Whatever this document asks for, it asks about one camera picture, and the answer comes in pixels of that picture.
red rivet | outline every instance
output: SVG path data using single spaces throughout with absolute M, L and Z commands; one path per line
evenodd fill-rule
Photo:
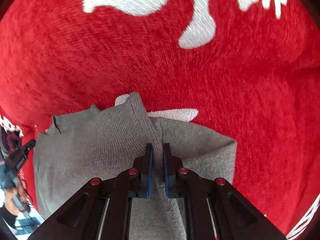
M 136 168 L 131 168 L 128 170 L 128 173 L 130 175 L 136 175 L 138 173 L 138 170 Z
M 189 172 L 189 170 L 187 168 L 180 168 L 179 169 L 179 173 L 182 175 L 186 175 Z
M 90 184 L 92 186 L 97 186 L 97 185 L 100 184 L 100 179 L 99 178 L 93 178 L 93 179 L 90 180 Z
M 216 183 L 220 186 L 225 185 L 227 182 L 224 178 L 216 178 Z

